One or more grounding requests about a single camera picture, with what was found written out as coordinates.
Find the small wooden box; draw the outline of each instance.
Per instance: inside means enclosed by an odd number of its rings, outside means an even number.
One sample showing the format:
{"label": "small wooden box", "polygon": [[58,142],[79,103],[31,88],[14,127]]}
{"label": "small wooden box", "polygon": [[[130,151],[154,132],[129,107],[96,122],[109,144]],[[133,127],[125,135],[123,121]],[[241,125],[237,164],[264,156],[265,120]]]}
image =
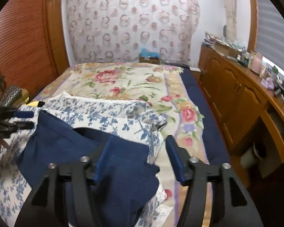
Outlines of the small wooden box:
{"label": "small wooden box", "polygon": [[159,65],[160,63],[160,60],[158,58],[153,58],[153,57],[150,57],[149,60],[146,60],[144,57],[139,57],[139,62],[140,63],[150,63],[150,64],[156,64],[156,65]]}

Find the paper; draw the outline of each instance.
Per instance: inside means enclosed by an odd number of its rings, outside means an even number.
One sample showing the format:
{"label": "paper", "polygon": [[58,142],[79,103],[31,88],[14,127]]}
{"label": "paper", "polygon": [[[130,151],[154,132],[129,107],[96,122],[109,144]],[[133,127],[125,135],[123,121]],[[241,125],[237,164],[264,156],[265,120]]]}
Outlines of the paper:
{"label": "paper", "polygon": [[200,70],[200,68],[199,67],[189,67],[189,69],[191,70],[191,71],[194,71],[194,72],[201,72],[201,70]]}

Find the navy blue mattress edge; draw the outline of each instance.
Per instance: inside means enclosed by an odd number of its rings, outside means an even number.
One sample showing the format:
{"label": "navy blue mattress edge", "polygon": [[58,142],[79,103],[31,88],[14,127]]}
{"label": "navy blue mattress edge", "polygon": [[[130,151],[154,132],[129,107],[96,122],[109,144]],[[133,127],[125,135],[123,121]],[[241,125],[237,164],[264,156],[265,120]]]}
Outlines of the navy blue mattress edge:
{"label": "navy blue mattress edge", "polygon": [[186,88],[188,97],[196,106],[198,106],[201,114],[204,116],[202,138],[209,163],[216,166],[220,166],[225,162],[230,163],[229,154],[222,134],[196,79],[193,77],[190,70],[186,68],[184,68],[184,72],[181,73],[180,76]]}

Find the wooden louvered door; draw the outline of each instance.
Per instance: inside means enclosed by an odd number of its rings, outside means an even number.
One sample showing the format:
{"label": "wooden louvered door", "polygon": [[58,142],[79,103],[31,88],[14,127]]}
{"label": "wooden louvered door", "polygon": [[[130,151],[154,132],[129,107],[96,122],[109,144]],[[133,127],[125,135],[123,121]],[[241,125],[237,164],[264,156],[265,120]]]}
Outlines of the wooden louvered door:
{"label": "wooden louvered door", "polygon": [[9,0],[0,12],[0,74],[30,96],[57,77],[45,0]]}

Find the blue floral blanket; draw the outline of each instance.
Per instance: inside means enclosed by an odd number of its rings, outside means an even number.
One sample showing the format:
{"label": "blue floral blanket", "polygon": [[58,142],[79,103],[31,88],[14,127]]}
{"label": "blue floral blanket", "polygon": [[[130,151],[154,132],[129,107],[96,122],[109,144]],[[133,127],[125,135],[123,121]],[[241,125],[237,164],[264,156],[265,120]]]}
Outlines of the blue floral blanket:
{"label": "blue floral blanket", "polygon": [[[14,226],[19,211],[31,191],[29,184],[18,170],[15,158],[21,154],[30,136],[36,129],[38,113],[48,111],[73,128],[90,127],[112,133],[121,138],[145,144],[150,152],[148,162],[154,163],[163,137],[160,129],[166,119],[144,101],[93,100],[72,97],[62,93],[50,99],[43,108],[21,106],[23,111],[34,111],[32,119],[13,118],[14,121],[35,122],[33,130],[19,130],[6,139],[9,149],[0,153],[0,215],[11,227]],[[162,205],[167,194],[159,185],[156,195],[146,204],[136,227],[160,227],[172,208]]]}

